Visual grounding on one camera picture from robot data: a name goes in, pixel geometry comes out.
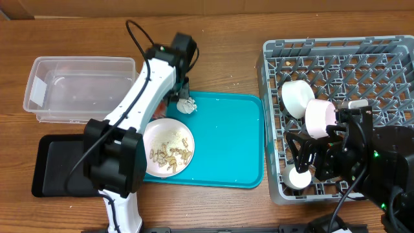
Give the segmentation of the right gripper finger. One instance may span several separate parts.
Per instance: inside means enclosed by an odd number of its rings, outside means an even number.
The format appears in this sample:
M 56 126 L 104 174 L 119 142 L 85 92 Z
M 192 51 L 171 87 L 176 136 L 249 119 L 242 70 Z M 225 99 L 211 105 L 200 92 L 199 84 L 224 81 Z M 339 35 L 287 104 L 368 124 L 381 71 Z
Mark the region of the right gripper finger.
M 298 173 L 315 167 L 315 174 L 334 174 L 334 155 L 340 149 L 343 138 L 335 133 L 314 139 L 304 133 L 286 133 L 294 165 Z
M 337 132 L 346 132 L 346 127 L 338 125 L 328 125 L 326 126 L 326 133 L 328 135 L 335 135 Z

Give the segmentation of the white cup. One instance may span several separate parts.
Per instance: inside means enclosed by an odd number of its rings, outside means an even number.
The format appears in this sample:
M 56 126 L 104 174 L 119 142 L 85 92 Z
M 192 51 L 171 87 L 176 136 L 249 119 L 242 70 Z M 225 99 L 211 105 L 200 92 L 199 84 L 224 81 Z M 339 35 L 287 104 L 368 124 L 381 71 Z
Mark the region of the white cup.
M 286 186 L 294 190 L 301 190 L 312 181 L 312 175 L 310 171 L 304 173 L 298 173 L 296 167 L 293 164 L 288 164 L 282 172 L 283 182 Z

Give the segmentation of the white bowl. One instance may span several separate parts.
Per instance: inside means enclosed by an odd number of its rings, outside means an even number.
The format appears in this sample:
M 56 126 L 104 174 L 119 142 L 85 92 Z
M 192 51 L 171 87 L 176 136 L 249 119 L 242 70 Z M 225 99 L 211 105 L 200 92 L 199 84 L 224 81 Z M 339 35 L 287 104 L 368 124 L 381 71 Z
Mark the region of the white bowl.
M 304 117 L 307 104 L 315 99 L 311 86 L 303 80 L 285 82 L 281 97 L 285 109 L 294 118 Z

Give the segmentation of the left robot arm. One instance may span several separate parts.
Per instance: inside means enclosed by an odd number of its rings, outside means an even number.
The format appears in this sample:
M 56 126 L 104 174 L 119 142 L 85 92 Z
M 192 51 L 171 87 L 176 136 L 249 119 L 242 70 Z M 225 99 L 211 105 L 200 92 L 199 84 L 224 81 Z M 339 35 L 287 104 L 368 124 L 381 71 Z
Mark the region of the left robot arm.
M 159 103 L 188 100 L 187 72 L 199 49 L 178 33 L 171 45 L 153 45 L 144 54 L 139 77 L 119 105 L 102 121 L 91 119 L 83 132 L 80 162 L 98 197 L 105 201 L 108 232 L 139 232 L 136 192 L 146 174 L 144 131 Z

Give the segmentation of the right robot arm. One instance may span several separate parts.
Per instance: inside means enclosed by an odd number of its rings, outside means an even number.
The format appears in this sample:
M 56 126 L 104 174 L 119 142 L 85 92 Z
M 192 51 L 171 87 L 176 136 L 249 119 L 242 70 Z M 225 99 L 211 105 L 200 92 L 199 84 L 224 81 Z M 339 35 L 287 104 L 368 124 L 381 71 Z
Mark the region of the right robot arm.
M 336 124 L 327 126 L 327 136 L 320 139 L 287 133 L 296 171 L 314 166 L 320 181 L 342 178 L 349 187 L 338 208 L 355 191 L 382 209 L 386 232 L 412 232 L 413 129 L 374 128 L 371 110 L 337 109 Z

